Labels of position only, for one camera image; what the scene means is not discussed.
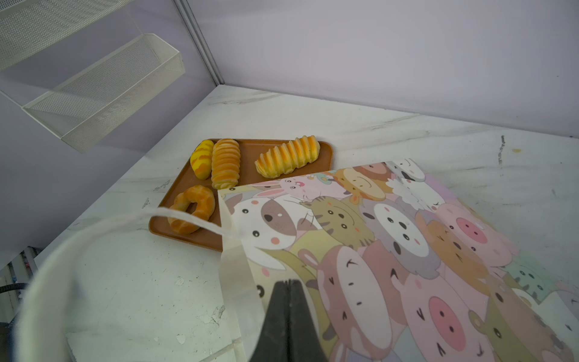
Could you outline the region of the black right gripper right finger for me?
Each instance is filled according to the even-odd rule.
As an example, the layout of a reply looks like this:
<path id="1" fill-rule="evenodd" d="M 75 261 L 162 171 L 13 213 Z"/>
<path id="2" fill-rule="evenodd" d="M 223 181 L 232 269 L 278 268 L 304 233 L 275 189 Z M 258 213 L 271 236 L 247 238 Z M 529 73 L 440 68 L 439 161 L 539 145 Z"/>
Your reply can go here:
<path id="1" fill-rule="evenodd" d="M 327 361 L 298 280 L 289 281 L 289 361 Z"/>

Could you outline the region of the cartoon animal paper bag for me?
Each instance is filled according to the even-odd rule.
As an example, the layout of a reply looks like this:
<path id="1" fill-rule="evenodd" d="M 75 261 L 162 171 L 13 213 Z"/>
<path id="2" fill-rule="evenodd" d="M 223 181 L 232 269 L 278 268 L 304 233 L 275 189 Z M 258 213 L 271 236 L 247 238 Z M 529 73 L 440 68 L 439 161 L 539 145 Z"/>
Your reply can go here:
<path id="1" fill-rule="evenodd" d="M 76 267 L 95 241 L 141 220 L 153 234 L 221 253 L 231 341 L 210 359 L 250 360 L 274 285 L 298 280 L 327 361 L 576 361 L 578 294 L 526 265 L 516 244 L 410 159 L 280 179 L 247 158 L 216 190 L 186 165 L 156 209 L 101 220 L 64 241 L 25 292 L 15 361 L 71 361 L 66 341 Z M 208 221 L 170 209 L 202 185 Z M 168 218 L 200 227 L 179 235 Z"/>

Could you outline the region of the ridged long fake bread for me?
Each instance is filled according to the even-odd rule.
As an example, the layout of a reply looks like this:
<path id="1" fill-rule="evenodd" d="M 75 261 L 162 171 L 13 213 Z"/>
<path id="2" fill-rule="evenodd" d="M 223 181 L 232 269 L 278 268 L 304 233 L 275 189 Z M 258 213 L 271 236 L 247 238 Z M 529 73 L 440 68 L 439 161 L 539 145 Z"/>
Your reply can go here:
<path id="1" fill-rule="evenodd" d="M 274 179 L 317 161 L 320 150 L 315 136 L 296 138 L 260 154 L 255 167 L 261 176 Z"/>

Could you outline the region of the yellow fake bread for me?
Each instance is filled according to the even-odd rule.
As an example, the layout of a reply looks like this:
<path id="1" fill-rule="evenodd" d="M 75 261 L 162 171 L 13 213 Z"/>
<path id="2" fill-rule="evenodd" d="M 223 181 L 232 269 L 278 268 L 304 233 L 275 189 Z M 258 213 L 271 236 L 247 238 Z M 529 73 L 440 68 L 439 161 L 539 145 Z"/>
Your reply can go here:
<path id="1" fill-rule="evenodd" d="M 204 140 L 191 154 L 191 168 L 195 176 L 200 180 L 207 179 L 211 174 L 213 150 L 214 142 L 212 140 Z"/>
<path id="2" fill-rule="evenodd" d="M 241 151 L 236 140 L 221 139 L 213 150 L 211 182 L 214 189 L 230 189 L 238 185 Z"/>
<path id="3" fill-rule="evenodd" d="M 216 201 L 213 192 L 202 185 L 188 188 L 174 199 L 170 209 L 175 211 L 191 211 L 191 214 L 202 220 L 208 221 L 214 214 Z M 200 229 L 199 226 L 174 218 L 167 219 L 173 232 L 179 235 L 189 235 Z"/>

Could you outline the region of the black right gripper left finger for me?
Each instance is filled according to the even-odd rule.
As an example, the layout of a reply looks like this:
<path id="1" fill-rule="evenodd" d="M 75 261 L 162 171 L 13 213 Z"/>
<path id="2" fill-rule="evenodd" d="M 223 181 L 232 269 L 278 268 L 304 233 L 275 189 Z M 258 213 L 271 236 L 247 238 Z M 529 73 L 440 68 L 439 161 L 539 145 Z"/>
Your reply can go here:
<path id="1" fill-rule="evenodd" d="M 290 360 L 289 317 L 290 282 L 279 281 L 274 285 L 251 362 L 288 362 Z"/>

